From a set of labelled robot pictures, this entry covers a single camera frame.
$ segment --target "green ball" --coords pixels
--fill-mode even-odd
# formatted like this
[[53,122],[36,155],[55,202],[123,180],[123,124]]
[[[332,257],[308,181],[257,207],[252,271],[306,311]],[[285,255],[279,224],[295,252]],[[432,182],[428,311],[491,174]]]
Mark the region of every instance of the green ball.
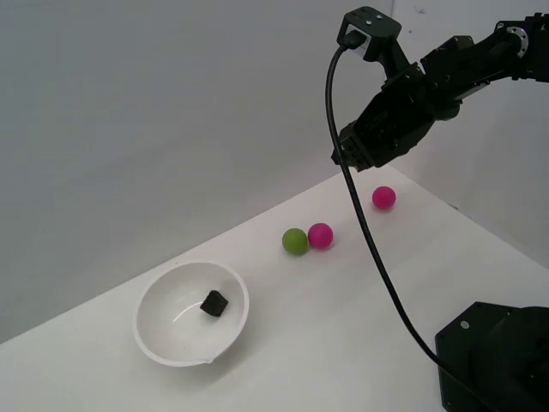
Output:
[[282,246],[293,255],[301,255],[307,251],[309,241],[301,229],[288,229],[282,236]]

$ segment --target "robotic arm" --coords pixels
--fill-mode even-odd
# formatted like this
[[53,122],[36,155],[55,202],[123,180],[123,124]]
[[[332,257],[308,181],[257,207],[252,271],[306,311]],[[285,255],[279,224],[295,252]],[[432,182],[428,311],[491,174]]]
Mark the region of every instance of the robotic arm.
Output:
[[[340,133],[343,156],[359,172],[406,154],[437,120],[457,116],[462,100],[491,82],[511,77],[549,82],[549,15],[501,21],[475,44],[455,36],[410,64],[398,44],[401,25],[370,7],[347,13],[338,34],[356,30],[366,42],[356,52],[382,64],[387,81],[356,121]],[[339,164],[335,154],[332,160]]]
[[[434,354],[414,329],[383,265],[347,166],[380,167],[415,146],[437,120],[459,113],[462,100],[495,80],[549,82],[549,15],[501,21],[475,44],[455,36],[410,64],[396,38],[401,25],[369,7],[345,15],[330,62],[325,104],[329,134],[374,262],[395,308],[437,364],[448,412],[549,412],[549,308],[473,303],[440,330]],[[337,133],[332,104],[335,66],[346,50],[379,62],[387,81],[362,114]]]

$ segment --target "white bowl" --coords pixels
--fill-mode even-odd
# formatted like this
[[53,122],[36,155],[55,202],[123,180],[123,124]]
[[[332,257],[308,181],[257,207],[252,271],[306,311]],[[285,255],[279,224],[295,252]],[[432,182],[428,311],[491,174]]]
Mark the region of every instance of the white bowl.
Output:
[[[211,290],[228,301],[220,318],[200,305]],[[163,365],[211,363],[236,340],[248,318],[250,297],[242,278],[226,266],[187,262],[159,276],[134,315],[134,337],[143,353]]]

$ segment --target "cable connector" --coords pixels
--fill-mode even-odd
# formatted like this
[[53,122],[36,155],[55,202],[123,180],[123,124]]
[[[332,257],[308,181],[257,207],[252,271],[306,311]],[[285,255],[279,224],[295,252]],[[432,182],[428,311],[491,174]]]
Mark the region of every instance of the cable connector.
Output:
[[345,46],[347,49],[355,50],[361,47],[366,40],[367,37],[365,34],[359,32],[358,30],[353,30],[343,36],[341,45]]

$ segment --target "black cable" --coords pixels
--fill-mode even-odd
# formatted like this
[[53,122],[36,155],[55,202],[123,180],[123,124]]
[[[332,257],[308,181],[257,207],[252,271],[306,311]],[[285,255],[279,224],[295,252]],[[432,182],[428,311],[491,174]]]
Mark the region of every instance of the black cable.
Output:
[[374,262],[376,263],[377,269],[379,270],[379,274],[383,279],[383,283],[385,283],[385,287],[389,292],[390,298],[393,300],[393,303],[395,304],[396,311],[398,312],[399,316],[402,319],[402,322],[406,326],[406,329],[408,329],[408,332],[410,332],[410,335],[412,335],[415,342],[417,342],[418,345],[423,349],[423,351],[429,357],[429,359],[431,359],[435,364],[437,364],[437,366],[442,371],[444,371],[448,376],[450,376],[459,386],[461,386],[465,391],[467,391],[469,394],[471,394],[473,397],[479,400],[484,406],[488,408],[488,410],[490,410],[491,412],[498,412],[499,411],[498,408],[496,408],[491,402],[486,401],[479,393],[477,393],[477,391],[469,387],[465,383],[465,381],[459,377],[459,375],[454,371],[454,369],[450,365],[447,365],[436,354],[434,354],[431,348],[429,348],[429,346],[427,346],[425,341],[421,338],[418,331],[413,327],[412,322],[410,321],[410,318],[408,317],[408,315],[406,314],[406,311],[404,310],[404,306],[402,306],[401,299],[399,298],[398,293],[396,292],[395,287],[393,286],[393,282],[389,278],[389,274],[385,269],[383,260],[379,256],[379,251],[377,251],[376,243],[374,242],[374,239],[371,237],[370,229],[368,228],[368,223],[366,222],[364,211],[362,210],[362,205],[360,204],[359,195],[357,193],[356,187],[354,186],[353,177],[349,172],[347,163],[345,162],[345,159],[341,152],[341,145],[339,142],[337,128],[335,127],[334,108],[332,104],[332,85],[334,83],[335,66],[337,66],[337,63],[341,55],[346,50],[348,50],[349,48],[356,48],[356,47],[357,47],[356,43],[351,43],[351,47],[346,45],[340,45],[340,47],[335,52],[328,68],[324,99],[326,104],[326,117],[328,118],[329,134],[332,138],[332,143],[334,144],[334,150],[335,150],[337,159],[340,163],[341,171],[343,172],[343,177],[345,178],[345,183],[347,183],[347,188],[349,190],[349,194],[351,195],[351,200],[353,201],[354,211],[357,215],[357,218],[359,219],[360,228],[362,229],[362,233],[364,234],[364,237],[366,239],[366,244],[370,249],[371,256],[373,257]]

